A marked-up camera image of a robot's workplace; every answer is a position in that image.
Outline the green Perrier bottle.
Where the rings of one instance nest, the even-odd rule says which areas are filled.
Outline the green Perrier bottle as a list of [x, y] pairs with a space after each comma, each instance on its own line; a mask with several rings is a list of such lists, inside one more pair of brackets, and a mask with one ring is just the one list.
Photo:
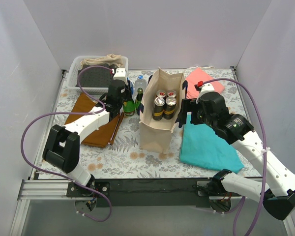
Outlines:
[[137, 95], [136, 95], [136, 98], [135, 98], [135, 108], [136, 108], [136, 110], [139, 109], [139, 105], [141, 104], [141, 101], [142, 101], [142, 98], [143, 98], [143, 93], [144, 93], [143, 88], [138, 88], [137, 89]]
[[123, 112], [126, 116], [133, 116], [135, 113], [135, 103], [131, 95], [123, 102]]

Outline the dark can dented lid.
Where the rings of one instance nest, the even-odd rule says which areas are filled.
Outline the dark can dented lid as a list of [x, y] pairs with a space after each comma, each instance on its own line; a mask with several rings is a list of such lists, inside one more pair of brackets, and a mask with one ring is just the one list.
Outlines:
[[152, 114], [152, 118], [154, 120], [161, 120], [163, 117], [164, 113], [164, 105], [165, 105], [165, 100], [162, 97], [157, 96], [154, 99], [154, 110]]

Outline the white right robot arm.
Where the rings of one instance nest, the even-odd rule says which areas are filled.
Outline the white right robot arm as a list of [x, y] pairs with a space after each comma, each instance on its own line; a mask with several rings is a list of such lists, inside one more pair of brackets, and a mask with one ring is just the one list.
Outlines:
[[265, 180], [265, 184], [261, 184], [223, 169], [205, 186], [209, 193], [222, 196], [232, 192], [261, 201], [265, 210], [278, 220], [286, 219], [295, 210], [295, 174], [263, 147], [253, 125], [244, 116], [228, 111], [223, 96], [208, 92], [198, 99], [183, 99], [177, 117], [179, 126], [187, 123], [188, 113], [191, 114], [191, 124], [210, 127], [218, 137], [239, 151]]

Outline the Pocari Sweat bottle blue label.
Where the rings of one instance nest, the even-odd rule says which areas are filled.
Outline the Pocari Sweat bottle blue label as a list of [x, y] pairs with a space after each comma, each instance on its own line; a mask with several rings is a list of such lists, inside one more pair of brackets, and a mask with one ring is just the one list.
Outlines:
[[127, 82], [128, 82], [128, 86], [129, 86], [129, 89], [130, 89], [130, 93], [131, 93], [131, 95], [133, 95], [133, 93], [134, 93], [133, 84], [132, 84], [132, 82], [130, 81], [130, 79], [128, 77], [127, 77]]

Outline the teal folded cloth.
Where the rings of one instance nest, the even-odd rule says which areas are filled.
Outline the teal folded cloth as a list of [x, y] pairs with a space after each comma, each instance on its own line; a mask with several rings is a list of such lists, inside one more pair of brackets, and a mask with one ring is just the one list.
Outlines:
[[237, 151], [205, 124], [191, 124], [187, 115], [179, 160], [183, 164], [202, 169], [238, 173], [244, 168]]

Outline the beige crumpled cloth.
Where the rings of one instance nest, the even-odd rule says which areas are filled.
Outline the beige crumpled cloth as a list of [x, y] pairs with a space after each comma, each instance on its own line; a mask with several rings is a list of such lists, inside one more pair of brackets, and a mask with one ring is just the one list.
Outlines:
[[106, 56], [97, 57], [97, 58], [85, 58], [80, 62], [81, 67], [84, 65], [114, 65], [117, 68], [126, 68], [128, 65], [128, 59], [122, 55], [108, 54]]

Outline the floral patterned table mat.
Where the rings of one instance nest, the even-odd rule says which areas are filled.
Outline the floral patterned table mat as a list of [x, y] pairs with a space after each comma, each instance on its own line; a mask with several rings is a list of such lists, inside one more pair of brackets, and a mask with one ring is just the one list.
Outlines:
[[[237, 80], [235, 69], [202, 68], [213, 78]], [[69, 89], [70, 81], [66, 75], [57, 103], [57, 112], [70, 112], [79, 95], [78, 90]], [[231, 113], [247, 117], [242, 101], [242, 89], [235, 83], [222, 81], [225, 87], [222, 95]], [[125, 116], [118, 129], [114, 143], [106, 148], [81, 145], [80, 163], [95, 178], [209, 178], [216, 171], [206, 170], [180, 163], [179, 154], [183, 128], [175, 128], [172, 134], [169, 154], [159, 154], [139, 148], [139, 116]], [[259, 177], [257, 170], [239, 152], [244, 168], [238, 173], [243, 177]]]

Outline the white plastic basket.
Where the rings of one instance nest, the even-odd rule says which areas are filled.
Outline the white plastic basket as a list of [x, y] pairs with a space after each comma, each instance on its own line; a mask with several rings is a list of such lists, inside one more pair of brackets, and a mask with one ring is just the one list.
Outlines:
[[[66, 74], [67, 88], [72, 89], [72, 90], [81, 91], [81, 89], [76, 86], [78, 71], [81, 69], [81, 61], [83, 59], [97, 59], [97, 58], [102, 58], [102, 57], [104, 57], [104, 56], [78, 56], [78, 57], [76, 57], [73, 60], [68, 73]], [[99, 88], [83, 87], [83, 89], [89, 94], [104, 94], [104, 93], [108, 92], [108, 88], [105, 88], [105, 87], [99, 87]]]

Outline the brown folded cloth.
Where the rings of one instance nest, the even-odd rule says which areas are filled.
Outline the brown folded cloth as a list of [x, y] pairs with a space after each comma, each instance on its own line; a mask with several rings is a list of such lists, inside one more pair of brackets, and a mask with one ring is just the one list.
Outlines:
[[124, 113], [120, 112], [123, 104], [120, 97], [108, 93], [100, 100], [105, 104], [105, 110], [81, 94], [64, 127], [77, 133], [81, 144], [104, 148], [113, 143]]

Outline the beige canvas tote bag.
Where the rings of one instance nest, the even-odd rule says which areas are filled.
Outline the beige canvas tote bag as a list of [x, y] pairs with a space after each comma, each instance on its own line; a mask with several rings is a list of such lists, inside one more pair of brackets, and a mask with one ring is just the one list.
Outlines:
[[[167, 154], [170, 149], [172, 133], [177, 126], [176, 119], [180, 112], [181, 100], [186, 98], [188, 82], [183, 73], [169, 74], [158, 69], [152, 75], [143, 94], [140, 109], [140, 148], [152, 152]], [[170, 119], [156, 107], [157, 92], [164, 90], [176, 92], [177, 103]]]

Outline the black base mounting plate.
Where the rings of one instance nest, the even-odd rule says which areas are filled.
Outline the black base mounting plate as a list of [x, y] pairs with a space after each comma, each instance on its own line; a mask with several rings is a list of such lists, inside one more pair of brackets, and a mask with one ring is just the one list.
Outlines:
[[235, 206], [237, 194], [208, 192], [209, 178], [97, 179], [95, 190], [114, 207], [195, 206], [222, 212]]

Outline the Pocari Sweat bottle cloudy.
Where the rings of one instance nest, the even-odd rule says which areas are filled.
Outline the Pocari Sweat bottle cloudy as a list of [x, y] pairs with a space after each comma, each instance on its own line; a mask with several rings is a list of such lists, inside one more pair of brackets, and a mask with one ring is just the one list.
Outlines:
[[138, 94], [138, 89], [141, 88], [143, 90], [143, 92], [145, 92], [146, 88], [147, 88], [147, 82], [144, 79], [143, 75], [139, 75], [137, 77], [137, 80], [135, 81], [134, 85], [134, 94], [133, 94], [133, 98], [136, 99], [136, 96]]

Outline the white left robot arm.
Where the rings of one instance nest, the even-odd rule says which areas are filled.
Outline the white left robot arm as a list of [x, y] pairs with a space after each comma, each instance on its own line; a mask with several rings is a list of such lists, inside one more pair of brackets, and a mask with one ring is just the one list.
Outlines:
[[122, 80], [113, 80], [108, 92], [101, 97], [105, 105], [94, 106], [90, 115], [84, 115], [65, 126], [54, 125], [43, 151], [43, 160], [60, 169], [70, 179], [78, 183], [78, 191], [85, 197], [94, 193], [93, 175], [87, 172], [80, 163], [80, 144], [93, 132], [100, 130], [103, 138], [103, 127], [112, 124], [120, 116], [122, 105], [131, 92]]

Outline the red tab can right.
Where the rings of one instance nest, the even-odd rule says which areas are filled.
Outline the red tab can right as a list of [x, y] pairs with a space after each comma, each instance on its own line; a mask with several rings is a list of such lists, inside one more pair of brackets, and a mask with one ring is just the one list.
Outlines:
[[167, 91], [167, 97], [177, 97], [177, 92], [175, 90], [169, 90]]

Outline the aluminium frame rail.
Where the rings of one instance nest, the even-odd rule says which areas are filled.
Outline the aluminium frame rail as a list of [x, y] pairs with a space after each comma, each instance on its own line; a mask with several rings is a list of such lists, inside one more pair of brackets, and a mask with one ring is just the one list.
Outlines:
[[60, 222], [63, 207], [73, 209], [74, 200], [66, 196], [66, 180], [23, 180], [10, 229], [11, 236], [49, 232]]

